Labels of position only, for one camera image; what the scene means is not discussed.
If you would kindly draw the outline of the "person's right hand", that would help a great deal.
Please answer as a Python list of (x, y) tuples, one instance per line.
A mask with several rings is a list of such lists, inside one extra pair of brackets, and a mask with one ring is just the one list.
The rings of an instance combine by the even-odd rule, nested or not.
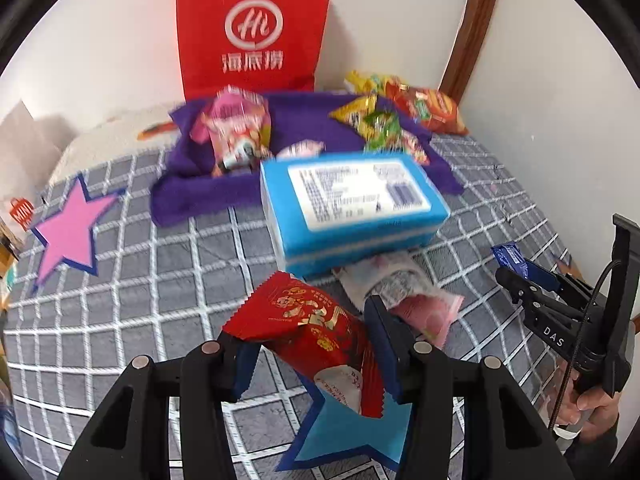
[(576, 425), (582, 418), (582, 414), (591, 412), (579, 434), (582, 443), (590, 443), (616, 426), (620, 417), (620, 396), (622, 394), (616, 392), (611, 398), (600, 387), (594, 387), (578, 394), (574, 388), (578, 378), (578, 371), (571, 370), (570, 380), (565, 388), (556, 422), (559, 425)]

